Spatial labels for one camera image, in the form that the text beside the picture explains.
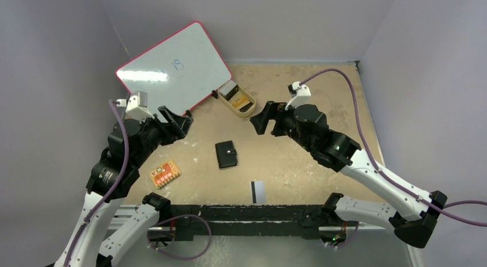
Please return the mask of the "black card holder wallet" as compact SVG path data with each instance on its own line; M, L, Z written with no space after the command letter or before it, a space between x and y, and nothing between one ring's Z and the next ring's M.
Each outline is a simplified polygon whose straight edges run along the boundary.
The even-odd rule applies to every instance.
M215 144L215 151L219 169L237 166L237 151L233 141L223 141Z

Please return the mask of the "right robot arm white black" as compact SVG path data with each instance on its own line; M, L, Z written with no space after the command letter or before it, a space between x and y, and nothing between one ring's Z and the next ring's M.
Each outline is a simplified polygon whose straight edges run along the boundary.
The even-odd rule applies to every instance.
M288 136L319 165L352 178L385 201L368 202L333 192L322 207L326 223L363 222L393 230L410 246L426 246L446 204L445 194L420 189L394 173L383 177L387 169L371 160L358 142L330 129L326 115L315 105L286 109L285 103L268 101L262 112L250 118L258 135L265 133L270 120L276 122L273 136Z

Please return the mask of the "grey card with magnetic stripe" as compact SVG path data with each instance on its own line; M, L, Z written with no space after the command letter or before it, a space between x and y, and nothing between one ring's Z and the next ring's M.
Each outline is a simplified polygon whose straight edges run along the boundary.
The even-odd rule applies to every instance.
M265 203L265 187L263 181L251 181L250 189L252 195L252 203L264 204Z

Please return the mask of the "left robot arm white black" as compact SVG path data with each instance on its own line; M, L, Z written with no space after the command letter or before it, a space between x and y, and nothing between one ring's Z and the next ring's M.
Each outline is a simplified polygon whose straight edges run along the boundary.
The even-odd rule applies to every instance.
M151 225L169 223L170 201L150 193L129 221L106 236L112 218L139 178L143 163L159 146L185 138L193 123L191 116L176 115L165 106L159 107L158 111L165 122L151 113L140 118L115 116L117 123L108 135L108 146L91 170L81 215L53 266L117 266Z

